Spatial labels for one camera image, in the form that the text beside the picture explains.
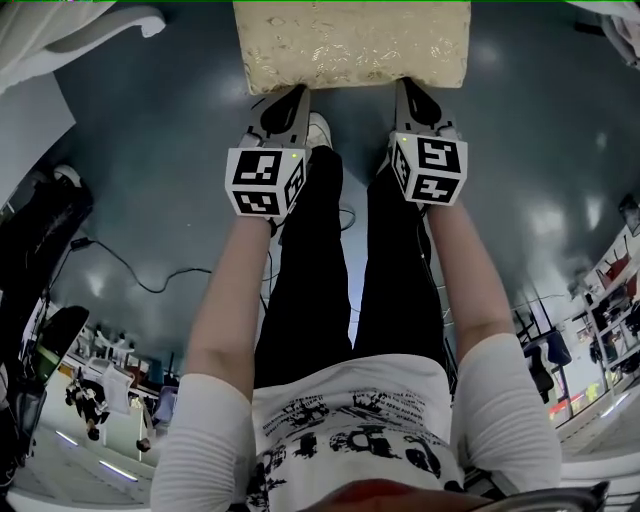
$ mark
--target white t-shirt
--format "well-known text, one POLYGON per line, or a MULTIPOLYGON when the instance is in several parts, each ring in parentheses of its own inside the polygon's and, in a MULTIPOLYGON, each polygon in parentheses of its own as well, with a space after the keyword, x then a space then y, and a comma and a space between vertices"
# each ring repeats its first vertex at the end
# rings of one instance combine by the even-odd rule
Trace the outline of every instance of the white t-shirt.
POLYGON ((467 354, 453 415, 444 370, 419 356, 346 361, 258 389, 253 406, 219 379, 186 375, 151 508, 295 512, 368 479, 458 490, 461 465, 521 491, 559 483, 559 441, 513 335, 467 354))

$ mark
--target black pants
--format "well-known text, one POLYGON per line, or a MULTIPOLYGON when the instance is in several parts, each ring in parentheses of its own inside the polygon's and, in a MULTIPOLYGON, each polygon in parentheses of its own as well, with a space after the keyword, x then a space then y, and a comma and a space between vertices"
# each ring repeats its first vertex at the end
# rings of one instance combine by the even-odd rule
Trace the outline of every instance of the black pants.
POLYGON ((351 347, 341 190, 340 156, 326 146, 315 148, 308 182, 283 229, 280 273, 255 353, 255 388, 288 384, 336 363, 380 354, 413 354, 445 366, 429 238, 417 205, 404 200, 390 166, 367 191, 369 260, 351 347))

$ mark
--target white sleeve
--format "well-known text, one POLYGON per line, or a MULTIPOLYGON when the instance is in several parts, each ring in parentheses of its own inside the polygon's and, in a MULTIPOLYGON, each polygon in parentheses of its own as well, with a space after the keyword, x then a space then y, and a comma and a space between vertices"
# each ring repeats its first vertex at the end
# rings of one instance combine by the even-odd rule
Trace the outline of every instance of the white sleeve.
POLYGON ((463 467, 499 471, 520 492, 560 483, 561 450, 518 339, 499 334, 462 360, 452 447, 463 467))
POLYGON ((224 381, 185 375, 151 487, 153 512, 226 512, 255 461, 251 404, 224 381))

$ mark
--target forearm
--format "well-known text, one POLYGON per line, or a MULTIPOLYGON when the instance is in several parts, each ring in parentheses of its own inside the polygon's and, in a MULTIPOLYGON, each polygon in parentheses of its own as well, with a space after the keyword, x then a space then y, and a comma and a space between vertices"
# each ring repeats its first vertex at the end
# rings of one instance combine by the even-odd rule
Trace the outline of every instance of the forearm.
POLYGON ((189 342, 186 373, 212 375, 251 400, 260 288, 270 227, 239 217, 209 282, 189 342))
POLYGON ((434 206, 429 225, 455 322, 458 361, 494 334, 513 333, 500 276, 461 202, 434 206))

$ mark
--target person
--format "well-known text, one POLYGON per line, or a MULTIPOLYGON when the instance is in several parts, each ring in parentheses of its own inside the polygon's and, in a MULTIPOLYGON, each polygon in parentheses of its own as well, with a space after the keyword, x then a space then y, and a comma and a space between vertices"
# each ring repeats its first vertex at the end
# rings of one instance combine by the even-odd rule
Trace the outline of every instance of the person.
POLYGON ((342 162, 312 113, 308 181, 282 232, 254 340, 270 240, 236 219, 192 328, 154 512, 463 511, 478 468, 517 492, 552 488, 560 446, 500 278, 464 206, 427 210, 455 321, 451 395, 421 211, 389 159, 368 188, 368 262, 353 346, 340 243, 342 162))
POLYGON ((136 448, 142 453, 146 453, 153 447, 155 450, 162 450, 167 434, 169 433, 169 425, 173 417, 178 388, 174 386, 164 386, 158 397, 158 404, 153 413, 153 417, 149 414, 146 404, 143 404, 142 414, 144 423, 147 426, 147 435, 136 441, 136 448))
POLYGON ((76 377, 66 388, 65 403, 75 405, 78 416, 87 425, 87 437, 92 441, 100 439, 98 425, 107 421, 109 411, 102 384, 84 378, 78 369, 76 377))

